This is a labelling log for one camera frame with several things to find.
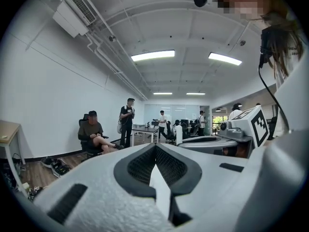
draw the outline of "window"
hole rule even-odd
[[[219,125],[221,122],[228,120],[228,116],[212,116],[212,124]]]

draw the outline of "man standing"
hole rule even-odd
[[[158,122],[159,122],[159,139],[160,139],[161,134],[166,138],[166,134],[164,133],[164,129],[165,129],[166,121],[167,121],[163,110],[160,111],[160,114],[161,114],[161,116],[158,119]]]
[[[103,129],[98,122],[96,111],[90,111],[88,120],[81,123],[78,130],[78,139],[87,141],[89,148],[101,148],[104,153],[113,152],[109,147],[123,149],[123,146],[112,144],[102,137]]]
[[[132,132],[132,119],[135,116],[135,110],[132,107],[134,104],[134,99],[129,98],[127,100],[127,105],[123,106],[120,111],[120,119],[121,119],[121,140],[120,145],[123,145],[125,148],[130,147],[130,137]]]
[[[199,111],[199,123],[201,124],[200,127],[198,128],[198,135],[201,137],[201,136],[204,136],[204,128],[205,128],[205,118],[204,118],[204,111]]]

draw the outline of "air vent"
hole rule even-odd
[[[87,19],[89,24],[93,23],[96,20],[95,16],[91,13],[88,6],[84,3],[83,0],[72,0],[72,1],[83,13],[84,19]]]

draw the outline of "wooden table top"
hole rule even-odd
[[[18,132],[20,124],[0,120],[0,143],[9,144]]]
[[[140,132],[156,132],[157,130],[159,130],[159,128],[150,128],[150,127],[132,128],[132,131],[140,131]]]

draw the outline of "backpack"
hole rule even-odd
[[[202,115],[200,115],[199,118],[195,120],[195,123],[196,123],[195,128],[201,127],[201,122],[199,121],[201,119],[201,117],[202,117]]]

